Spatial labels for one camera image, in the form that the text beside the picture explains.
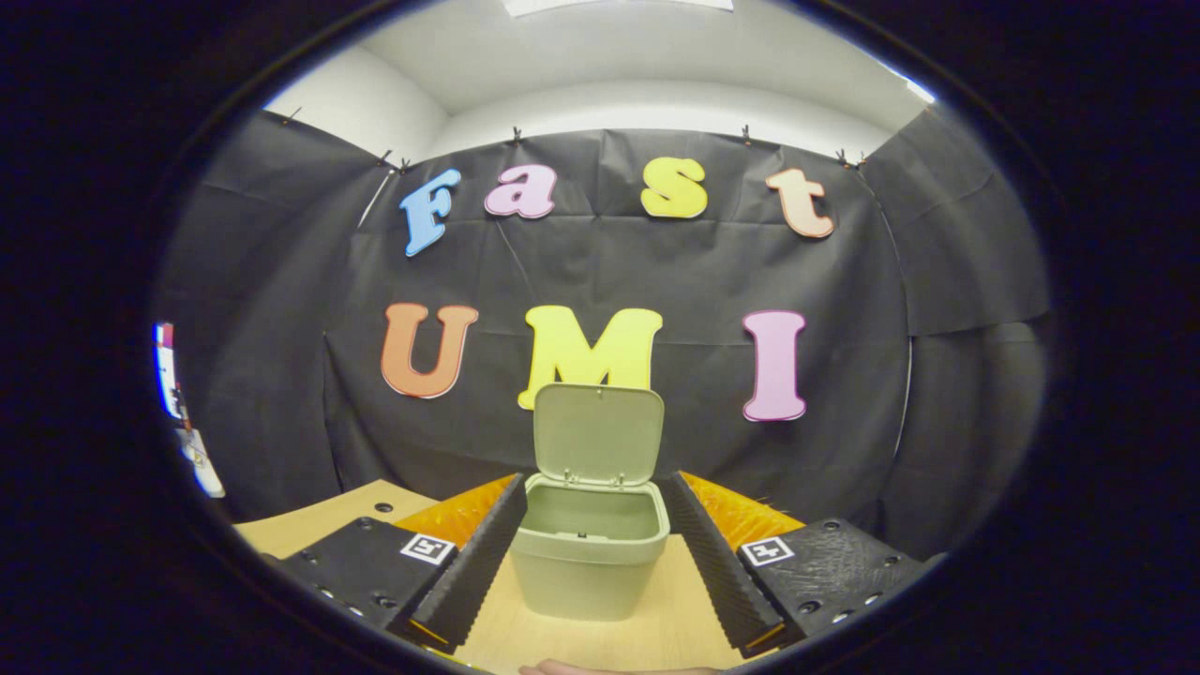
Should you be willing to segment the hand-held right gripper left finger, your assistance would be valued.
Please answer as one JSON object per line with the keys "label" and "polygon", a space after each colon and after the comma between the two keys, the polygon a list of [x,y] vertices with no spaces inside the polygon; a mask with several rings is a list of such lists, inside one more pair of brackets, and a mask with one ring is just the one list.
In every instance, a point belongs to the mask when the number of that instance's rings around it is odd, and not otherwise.
{"label": "hand-held right gripper left finger", "polygon": [[526,514],[524,479],[508,474],[391,522],[352,518],[274,566],[361,623],[451,655]]}

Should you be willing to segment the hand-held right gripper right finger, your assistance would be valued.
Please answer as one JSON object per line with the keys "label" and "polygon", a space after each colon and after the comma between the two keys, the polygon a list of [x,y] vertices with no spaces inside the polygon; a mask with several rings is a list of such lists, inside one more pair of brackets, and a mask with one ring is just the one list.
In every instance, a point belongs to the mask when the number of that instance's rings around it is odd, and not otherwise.
{"label": "hand-held right gripper right finger", "polygon": [[802,524],[686,472],[662,480],[662,495],[716,621],[744,658],[854,623],[946,557],[908,556],[844,518]]}

